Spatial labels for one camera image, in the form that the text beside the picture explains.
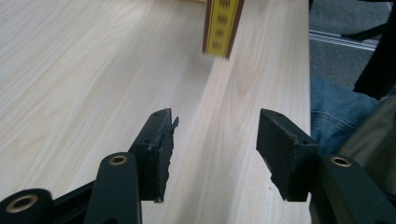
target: jeans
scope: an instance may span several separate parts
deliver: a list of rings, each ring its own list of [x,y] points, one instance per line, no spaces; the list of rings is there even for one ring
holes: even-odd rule
[[[336,153],[377,105],[363,93],[311,76],[311,137],[320,145],[319,154]]]

